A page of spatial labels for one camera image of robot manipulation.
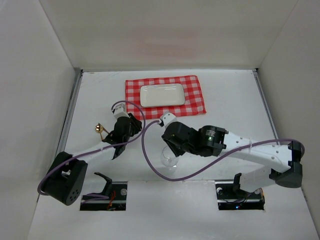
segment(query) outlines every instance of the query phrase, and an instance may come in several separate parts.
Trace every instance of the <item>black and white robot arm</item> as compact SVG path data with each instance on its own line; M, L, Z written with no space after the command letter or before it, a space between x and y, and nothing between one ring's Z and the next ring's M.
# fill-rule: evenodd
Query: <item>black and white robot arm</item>
M51 174L41 185L41 192L67 206L74 203L80 195L109 195L112 180L98 172L90 176L87 173L92 173L97 165L117 158L126 149L126 144L122 143L128 142L130 137L142 130L142 122L127 113L124 103L114 107L113 116L116 118L114 129L99 144L75 153L63 151L55 157L48 173L73 156L78 156ZM122 145L106 148L114 144Z
M202 157L222 156L233 149L251 145L256 141L238 136L224 128L206 125L198 131L178 122L172 113L160 118L165 127L162 139L176 157L185 152ZM252 193L255 190L277 184L286 188L299 188L302 183L302 145L292 141L289 145L257 145L235 151L232 158L242 159L263 165L247 173L238 173L234 177L234 191Z

